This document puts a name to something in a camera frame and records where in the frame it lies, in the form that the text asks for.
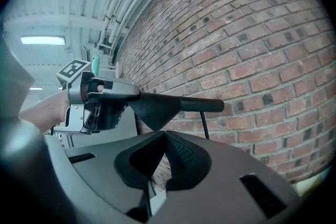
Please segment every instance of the green cylinder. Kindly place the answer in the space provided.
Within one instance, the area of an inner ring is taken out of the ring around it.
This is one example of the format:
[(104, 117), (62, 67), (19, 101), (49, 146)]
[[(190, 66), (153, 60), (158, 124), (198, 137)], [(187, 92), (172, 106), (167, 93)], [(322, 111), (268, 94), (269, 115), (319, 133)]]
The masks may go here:
[(99, 62), (100, 62), (100, 56), (99, 55), (94, 55), (94, 57), (92, 59), (92, 73), (95, 76), (98, 76)]

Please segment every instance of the ceiling light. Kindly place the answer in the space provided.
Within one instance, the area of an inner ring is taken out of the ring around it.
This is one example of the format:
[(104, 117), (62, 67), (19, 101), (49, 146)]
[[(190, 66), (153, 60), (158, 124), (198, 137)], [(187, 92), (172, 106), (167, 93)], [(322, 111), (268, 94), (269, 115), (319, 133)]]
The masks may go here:
[(21, 42), (25, 45), (65, 45), (63, 37), (21, 37)]

